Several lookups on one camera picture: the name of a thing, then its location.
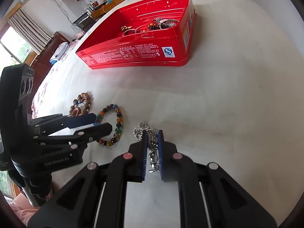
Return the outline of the striped curtain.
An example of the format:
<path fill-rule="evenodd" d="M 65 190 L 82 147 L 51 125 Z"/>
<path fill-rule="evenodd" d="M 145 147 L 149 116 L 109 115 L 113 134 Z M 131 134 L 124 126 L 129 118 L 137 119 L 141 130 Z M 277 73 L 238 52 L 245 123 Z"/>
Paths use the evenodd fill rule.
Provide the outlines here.
<path fill-rule="evenodd" d="M 22 8 L 19 8 L 9 19 L 8 24 L 40 54 L 53 38 L 38 25 Z"/>

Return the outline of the silver bangle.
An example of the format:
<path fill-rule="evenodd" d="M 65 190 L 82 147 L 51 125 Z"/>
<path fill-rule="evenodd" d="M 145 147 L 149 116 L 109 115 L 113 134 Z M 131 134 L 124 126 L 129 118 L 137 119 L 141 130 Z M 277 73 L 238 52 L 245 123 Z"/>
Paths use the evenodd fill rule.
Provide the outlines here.
<path fill-rule="evenodd" d="M 176 19 L 165 19 L 159 23 L 159 28 L 168 29 L 168 28 L 176 26 L 178 23 L 179 23 L 179 21 Z"/>

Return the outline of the wooden desk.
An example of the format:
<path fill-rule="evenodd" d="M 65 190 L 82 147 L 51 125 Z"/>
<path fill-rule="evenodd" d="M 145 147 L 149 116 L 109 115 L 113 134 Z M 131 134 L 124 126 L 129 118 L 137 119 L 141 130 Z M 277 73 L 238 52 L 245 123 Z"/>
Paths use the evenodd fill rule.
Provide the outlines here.
<path fill-rule="evenodd" d="M 102 5 L 91 13 L 91 17 L 95 20 L 98 20 L 101 17 L 103 17 L 107 12 L 109 12 L 111 9 L 113 9 L 114 7 L 115 7 L 115 4 L 113 2 Z"/>

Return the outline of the folded patterned cloth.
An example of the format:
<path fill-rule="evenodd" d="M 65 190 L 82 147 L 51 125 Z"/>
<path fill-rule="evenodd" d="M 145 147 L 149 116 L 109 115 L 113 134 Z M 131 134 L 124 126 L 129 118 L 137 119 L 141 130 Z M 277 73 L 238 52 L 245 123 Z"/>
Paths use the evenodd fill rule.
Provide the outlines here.
<path fill-rule="evenodd" d="M 61 43 L 55 50 L 54 54 L 51 56 L 49 60 L 50 64 L 54 65 L 56 62 L 58 62 L 60 58 L 64 55 L 68 47 L 69 47 L 68 42 Z"/>

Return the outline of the black office chair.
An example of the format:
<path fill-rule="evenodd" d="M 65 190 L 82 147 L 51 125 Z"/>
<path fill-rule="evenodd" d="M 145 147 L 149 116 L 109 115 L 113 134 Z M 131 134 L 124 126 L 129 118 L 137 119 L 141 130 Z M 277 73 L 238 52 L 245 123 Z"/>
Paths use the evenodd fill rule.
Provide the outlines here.
<path fill-rule="evenodd" d="M 76 27 L 80 28 L 84 32 L 87 32 L 95 23 L 96 19 L 91 17 L 91 15 L 87 12 L 82 14 L 78 19 L 73 22 Z"/>

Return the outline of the wooden framed window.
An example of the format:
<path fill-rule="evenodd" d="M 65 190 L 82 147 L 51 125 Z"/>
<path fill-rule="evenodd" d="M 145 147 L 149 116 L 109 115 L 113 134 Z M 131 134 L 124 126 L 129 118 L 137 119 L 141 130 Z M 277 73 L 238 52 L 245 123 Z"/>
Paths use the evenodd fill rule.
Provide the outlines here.
<path fill-rule="evenodd" d="M 17 2 L 1 20 L 1 73 L 5 67 L 11 65 L 31 65 L 37 56 L 31 46 L 8 23 L 8 19 L 21 6 L 21 3 Z"/>

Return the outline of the red tin box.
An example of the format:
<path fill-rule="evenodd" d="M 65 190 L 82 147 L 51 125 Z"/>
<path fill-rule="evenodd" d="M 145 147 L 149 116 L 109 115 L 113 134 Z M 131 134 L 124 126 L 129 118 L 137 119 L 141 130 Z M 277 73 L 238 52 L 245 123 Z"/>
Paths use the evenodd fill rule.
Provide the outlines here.
<path fill-rule="evenodd" d="M 159 29 L 154 19 L 179 23 Z M 76 55 L 91 69 L 170 66 L 187 64 L 193 35 L 192 0 L 142 0 L 115 10 L 82 42 Z M 148 29 L 122 36 L 121 27 Z"/>

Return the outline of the black braided cord keychain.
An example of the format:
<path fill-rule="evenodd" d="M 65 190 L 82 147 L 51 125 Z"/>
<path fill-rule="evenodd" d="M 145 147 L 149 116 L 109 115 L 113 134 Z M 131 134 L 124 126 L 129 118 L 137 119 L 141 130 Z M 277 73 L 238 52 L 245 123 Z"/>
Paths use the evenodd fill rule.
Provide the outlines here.
<path fill-rule="evenodd" d="M 148 29 L 143 27 L 133 28 L 132 26 L 122 26 L 121 31 L 122 31 L 122 36 L 128 36 L 136 33 L 147 32 Z"/>

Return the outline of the dark wooden headboard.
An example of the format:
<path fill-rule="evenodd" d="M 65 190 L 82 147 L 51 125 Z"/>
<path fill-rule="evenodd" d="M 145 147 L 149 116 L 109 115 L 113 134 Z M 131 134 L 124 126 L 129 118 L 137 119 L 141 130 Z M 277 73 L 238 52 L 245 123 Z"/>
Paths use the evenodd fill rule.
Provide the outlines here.
<path fill-rule="evenodd" d="M 32 114 L 31 104 L 33 97 L 36 94 L 38 87 L 41 85 L 42 81 L 51 69 L 51 56 L 63 42 L 69 43 L 69 40 L 61 33 L 56 31 L 53 38 L 47 43 L 42 52 L 34 59 L 33 63 L 30 65 L 30 67 L 35 70 L 35 75 L 33 80 L 33 87 L 28 100 L 28 114 Z"/>

